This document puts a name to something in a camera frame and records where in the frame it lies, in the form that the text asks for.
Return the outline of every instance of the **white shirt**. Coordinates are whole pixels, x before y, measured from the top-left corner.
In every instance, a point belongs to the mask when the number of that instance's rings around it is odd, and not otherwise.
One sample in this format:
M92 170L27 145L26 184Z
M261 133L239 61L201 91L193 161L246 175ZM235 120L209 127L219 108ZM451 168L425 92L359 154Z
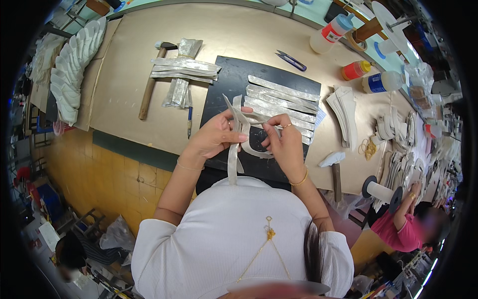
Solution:
M218 298L228 291L267 240L264 226L272 217L272 238L291 279L307 280L304 232L311 221L293 193L274 189L251 177L227 178L197 196L175 225L146 219L140 224L131 272L146 299ZM324 232L322 283L330 297L344 297L352 284L354 265L345 236ZM271 242L267 242L243 276L287 279Z

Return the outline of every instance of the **blue label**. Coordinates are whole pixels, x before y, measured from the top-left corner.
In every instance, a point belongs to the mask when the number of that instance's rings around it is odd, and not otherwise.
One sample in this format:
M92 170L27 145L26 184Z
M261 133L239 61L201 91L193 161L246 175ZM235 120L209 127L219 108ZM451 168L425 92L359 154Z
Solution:
M372 92L386 91L382 84L382 73L375 74L369 77L369 87Z

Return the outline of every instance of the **thread snips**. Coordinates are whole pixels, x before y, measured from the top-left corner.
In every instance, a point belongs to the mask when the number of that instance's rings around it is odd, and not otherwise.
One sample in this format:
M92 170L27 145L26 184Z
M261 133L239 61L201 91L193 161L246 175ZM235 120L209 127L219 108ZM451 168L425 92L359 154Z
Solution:
M301 70L301 71L305 71L307 69L307 67L305 65L303 65L302 63L300 63L299 61L297 61L295 58L293 58L292 56L282 52L282 51L279 51L277 50L277 52L279 53L275 53L277 56L279 56L280 58L282 58L283 60L287 61L288 63L290 63L291 65L295 66L297 69Z

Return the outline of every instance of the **woman's right hand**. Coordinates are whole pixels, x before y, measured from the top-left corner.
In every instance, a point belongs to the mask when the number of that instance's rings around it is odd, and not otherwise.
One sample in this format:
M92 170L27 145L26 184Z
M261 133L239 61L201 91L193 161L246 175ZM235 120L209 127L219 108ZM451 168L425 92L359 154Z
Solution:
M280 124L281 138L274 130ZM302 134L291 124L287 114L279 114L264 123L262 127L268 137L261 143L268 151L272 151L274 158L291 183L301 182L306 173L304 166L304 151L302 148Z
M416 181L412 184L412 192L419 197L420 192L422 192L422 182L421 181Z

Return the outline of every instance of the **blue cap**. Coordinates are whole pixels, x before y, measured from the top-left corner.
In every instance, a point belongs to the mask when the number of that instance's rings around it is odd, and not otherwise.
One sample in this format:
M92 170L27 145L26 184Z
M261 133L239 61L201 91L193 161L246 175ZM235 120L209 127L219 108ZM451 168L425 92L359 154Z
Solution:
M349 31L354 28L354 25L352 24L352 18L354 16L355 15L353 13L351 13L347 17L344 14L339 13L338 16L335 17L335 19L337 20L337 23L340 25L340 27L342 27L344 30Z
M121 2L121 4L115 10L113 10L113 12L119 12L125 4L126 4L125 1Z

